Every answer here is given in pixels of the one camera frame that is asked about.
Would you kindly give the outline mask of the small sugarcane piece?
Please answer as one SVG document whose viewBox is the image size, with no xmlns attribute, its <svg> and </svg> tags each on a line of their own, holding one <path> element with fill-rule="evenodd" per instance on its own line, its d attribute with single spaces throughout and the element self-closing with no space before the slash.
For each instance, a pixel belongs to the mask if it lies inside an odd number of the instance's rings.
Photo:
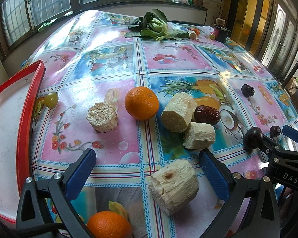
<svg viewBox="0 0 298 238">
<path fill-rule="evenodd" d="M 216 140 L 215 129 L 210 124 L 191 122 L 185 131 L 183 146 L 186 149 L 209 148 Z"/>
</svg>

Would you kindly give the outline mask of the fruit print plastic tablecloth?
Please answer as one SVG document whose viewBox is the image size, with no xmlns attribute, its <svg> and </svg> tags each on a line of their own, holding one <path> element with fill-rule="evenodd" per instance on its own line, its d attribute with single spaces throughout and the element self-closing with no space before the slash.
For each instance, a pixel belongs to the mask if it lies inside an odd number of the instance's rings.
<svg viewBox="0 0 298 238">
<path fill-rule="evenodd" d="M 210 151 L 231 171 L 260 179 L 267 161 L 243 148 L 253 126 L 272 135 L 298 130 L 298 112 L 262 62 L 206 26 L 155 20 L 143 36 L 139 18 L 91 10 L 50 35 L 28 62 L 45 65 L 34 111 L 32 174 L 49 178 L 93 149 L 96 168 L 73 206 L 84 221 L 122 205 L 134 237 L 199 237 L 219 200 L 189 134 L 213 134 Z M 176 160 L 196 171 L 199 191 L 167 216 L 150 193 L 152 175 Z"/>
</svg>

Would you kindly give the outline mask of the dark plum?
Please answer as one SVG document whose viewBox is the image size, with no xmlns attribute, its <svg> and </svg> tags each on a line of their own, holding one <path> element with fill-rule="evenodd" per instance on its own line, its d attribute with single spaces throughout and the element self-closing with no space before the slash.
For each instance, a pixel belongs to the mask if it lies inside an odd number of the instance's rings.
<svg viewBox="0 0 298 238">
<path fill-rule="evenodd" d="M 241 92 L 244 95 L 244 97 L 252 97 L 255 94 L 255 89 L 248 85 L 248 84 L 244 84 L 241 87 Z"/>
<path fill-rule="evenodd" d="M 269 131 L 271 139 L 276 138 L 281 133 L 282 133 L 282 130 L 279 126 L 271 126 L 270 131 Z"/>
<path fill-rule="evenodd" d="M 259 147 L 263 142 L 263 133 L 259 127 L 250 128 L 243 137 L 243 147 L 251 151 Z"/>
</svg>

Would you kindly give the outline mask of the green leafy vegetable bunch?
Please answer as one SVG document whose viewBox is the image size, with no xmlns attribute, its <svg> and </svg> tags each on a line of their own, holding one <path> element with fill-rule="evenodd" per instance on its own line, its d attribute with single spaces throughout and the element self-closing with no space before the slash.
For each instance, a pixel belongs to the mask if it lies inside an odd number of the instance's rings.
<svg viewBox="0 0 298 238">
<path fill-rule="evenodd" d="M 162 40 L 182 40 L 189 39 L 188 31 L 169 29 L 165 14 L 159 9 L 152 9 L 152 12 L 146 12 L 144 16 L 135 18 L 128 26 L 128 32 L 124 34 L 125 38 L 145 38 Z"/>
</svg>

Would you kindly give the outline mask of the orange mandarin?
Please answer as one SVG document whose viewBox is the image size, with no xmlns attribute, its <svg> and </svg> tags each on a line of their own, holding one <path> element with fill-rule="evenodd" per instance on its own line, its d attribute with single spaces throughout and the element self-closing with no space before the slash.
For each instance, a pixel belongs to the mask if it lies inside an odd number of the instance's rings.
<svg viewBox="0 0 298 238">
<path fill-rule="evenodd" d="M 131 224 L 121 215 L 111 211 L 94 214 L 87 223 L 94 237 L 132 237 Z"/>
<path fill-rule="evenodd" d="M 159 110 L 156 94 L 145 86 L 129 90 L 125 96 L 124 105 L 127 112 L 140 121 L 152 118 Z"/>
</svg>

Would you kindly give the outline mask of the long sugarcane piece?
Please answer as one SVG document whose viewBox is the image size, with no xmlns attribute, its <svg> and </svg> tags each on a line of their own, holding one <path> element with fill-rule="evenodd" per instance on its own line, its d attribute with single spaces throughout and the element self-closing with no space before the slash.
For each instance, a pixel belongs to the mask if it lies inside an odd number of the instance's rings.
<svg viewBox="0 0 298 238">
<path fill-rule="evenodd" d="M 176 93 L 165 106 L 160 119 L 167 130 L 182 133 L 192 121 L 196 108 L 197 103 L 191 95 L 185 92 Z"/>
</svg>

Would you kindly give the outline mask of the round sugarcane piece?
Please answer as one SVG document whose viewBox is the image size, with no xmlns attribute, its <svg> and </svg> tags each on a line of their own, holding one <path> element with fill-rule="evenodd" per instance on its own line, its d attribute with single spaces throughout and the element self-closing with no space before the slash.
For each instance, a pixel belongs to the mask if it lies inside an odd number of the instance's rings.
<svg viewBox="0 0 298 238">
<path fill-rule="evenodd" d="M 100 133 L 114 130 L 118 125 L 118 116 L 113 106 L 106 102 L 95 103 L 86 115 L 90 125 Z"/>
</svg>

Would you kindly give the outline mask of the far small orange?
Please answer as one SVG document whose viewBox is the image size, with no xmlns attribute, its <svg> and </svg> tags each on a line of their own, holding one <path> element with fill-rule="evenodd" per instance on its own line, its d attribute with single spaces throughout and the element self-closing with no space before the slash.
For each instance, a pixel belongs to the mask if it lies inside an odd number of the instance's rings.
<svg viewBox="0 0 298 238">
<path fill-rule="evenodd" d="M 191 30 L 194 31 L 194 32 L 196 33 L 197 36 L 200 35 L 200 30 L 199 30 L 199 29 L 192 28 Z"/>
</svg>

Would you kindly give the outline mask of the red rimmed white tray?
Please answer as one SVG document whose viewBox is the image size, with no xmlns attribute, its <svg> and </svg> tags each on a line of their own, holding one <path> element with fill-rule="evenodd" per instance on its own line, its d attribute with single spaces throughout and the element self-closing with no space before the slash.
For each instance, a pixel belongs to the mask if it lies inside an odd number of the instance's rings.
<svg viewBox="0 0 298 238">
<path fill-rule="evenodd" d="M 12 224 L 30 175 L 30 132 L 44 74 L 38 60 L 0 86 L 0 219 Z"/>
</svg>

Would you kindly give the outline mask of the green grape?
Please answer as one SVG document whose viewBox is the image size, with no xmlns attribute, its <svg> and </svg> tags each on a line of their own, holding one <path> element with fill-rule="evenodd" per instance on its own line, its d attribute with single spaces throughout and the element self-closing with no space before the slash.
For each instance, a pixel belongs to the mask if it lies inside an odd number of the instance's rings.
<svg viewBox="0 0 298 238">
<path fill-rule="evenodd" d="M 58 94 L 55 92 L 50 92 L 45 96 L 44 103 L 49 109 L 54 108 L 58 103 Z"/>
</svg>

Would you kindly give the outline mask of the red jujube date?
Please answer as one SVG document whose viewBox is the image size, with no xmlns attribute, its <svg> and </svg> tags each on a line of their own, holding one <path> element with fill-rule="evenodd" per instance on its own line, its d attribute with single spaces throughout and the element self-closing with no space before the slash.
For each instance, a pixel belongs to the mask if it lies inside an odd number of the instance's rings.
<svg viewBox="0 0 298 238">
<path fill-rule="evenodd" d="M 219 110 L 206 105 L 198 106 L 194 111 L 193 117 L 198 123 L 210 125 L 216 125 L 221 119 Z"/>
</svg>

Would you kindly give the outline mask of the green cloth on sill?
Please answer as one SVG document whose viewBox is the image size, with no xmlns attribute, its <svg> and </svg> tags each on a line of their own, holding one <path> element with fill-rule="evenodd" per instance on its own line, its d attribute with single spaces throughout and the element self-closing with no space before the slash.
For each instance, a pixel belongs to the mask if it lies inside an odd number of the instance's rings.
<svg viewBox="0 0 298 238">
<path fill-rule="evenodd" d="M 45 22 L 43 23 L 39 28 L 38 28 L 38 32 L 42 32 L 44 31 L 46 28 L 48 28 L 49 26 L 51 26 L 53 23 L 52 22 Z"/>
</svg>

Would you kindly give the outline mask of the dark jar with cork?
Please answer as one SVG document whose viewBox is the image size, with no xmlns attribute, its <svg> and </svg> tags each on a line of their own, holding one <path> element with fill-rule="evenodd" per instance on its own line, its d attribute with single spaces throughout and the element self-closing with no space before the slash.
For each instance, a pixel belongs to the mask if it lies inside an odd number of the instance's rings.
<svg viewBox="0 0 298 238">
<path fill-rule="evenodd" d="M 229 34 L 229 30 L 225 27 L 225 20 L 222 18 L 216 18 L 214 26 L 215 40 L 221 43 L 225 43 Z"/>
</svg>

